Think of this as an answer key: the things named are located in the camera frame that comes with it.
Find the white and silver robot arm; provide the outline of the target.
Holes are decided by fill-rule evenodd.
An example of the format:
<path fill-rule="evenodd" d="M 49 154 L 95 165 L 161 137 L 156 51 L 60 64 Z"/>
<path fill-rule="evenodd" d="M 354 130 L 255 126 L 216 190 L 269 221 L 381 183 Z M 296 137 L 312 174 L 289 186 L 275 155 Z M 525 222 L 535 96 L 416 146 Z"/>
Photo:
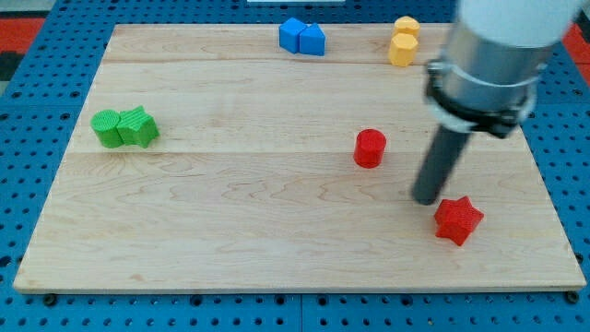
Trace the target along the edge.
<path fill-rule="evenodd" d="M 537 103 L 537 83 L 582 0 L 460 0 L 426 95 L 438 136 L 505 138 Z"/>

